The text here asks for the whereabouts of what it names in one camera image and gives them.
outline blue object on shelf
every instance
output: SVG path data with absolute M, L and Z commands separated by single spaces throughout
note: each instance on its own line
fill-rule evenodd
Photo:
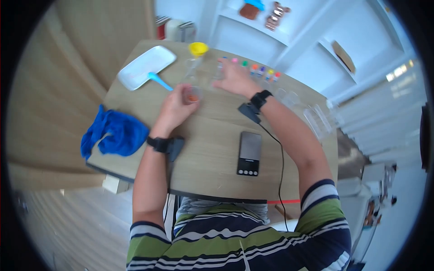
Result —
M 244 0 L 244 1 L 246 2 L 246 4 L 250 4 L 252 6 L 257 7 L 260 11 L 265 10 L 265 6 L 264 4 L 262 4 L 260 0 Z
M 93 145 L 105 134 L 108 135 L 98 143 L 102 154 L 130 156 L 148 138 L 149 129 L 133 116 L 115 110 L 104 112 L 101 104 L 93 124 L 83 135 L 80 146 L 82 157 L 87 160 L 92 153 Z
M 158 84 L 162 85 L 168 91 L 173 90 L 173 88 L 171 86 L 169 86 L 168 84 L 166 84 L 166 82 L 164 82 L 156 73 L 153 73 L 153 72 L 148 73 L 148 78 L 151 80 L 154 80 Z

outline yellow funnel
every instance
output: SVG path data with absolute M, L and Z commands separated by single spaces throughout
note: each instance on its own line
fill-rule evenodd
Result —
M 188 49 L 195 58 L 198 58 L 208 51 L 208 45 L 203 42 L 194 42 L 188 45 Z

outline blue plastic spoon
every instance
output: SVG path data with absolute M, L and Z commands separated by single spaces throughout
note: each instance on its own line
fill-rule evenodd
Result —
M 173 88 L 171 86 L 169 86 L 168 84 L 166 84 L 156 73 L 153 73 L 153 72 L 148 73 L 148 78 L 151 80 L 154 80 L 158 84 L 162 85 L 168 91 L 173 90 Z

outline orange powder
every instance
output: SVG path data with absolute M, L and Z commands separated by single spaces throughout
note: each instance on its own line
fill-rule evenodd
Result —
M 189 95 L 187 96 L 187 99 L 188 99 L 189 101 L 198 101 L 198 100 L 199 100 L 199 98 L 197 97 L 197 95 L 194 95 L 194 94 L 189 94 Z

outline digital scale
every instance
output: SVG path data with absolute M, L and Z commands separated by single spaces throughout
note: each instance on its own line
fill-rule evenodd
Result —
M 258 176 L 261 158 L 261 135 L 241 132 L 238 154 L 238 175 Z

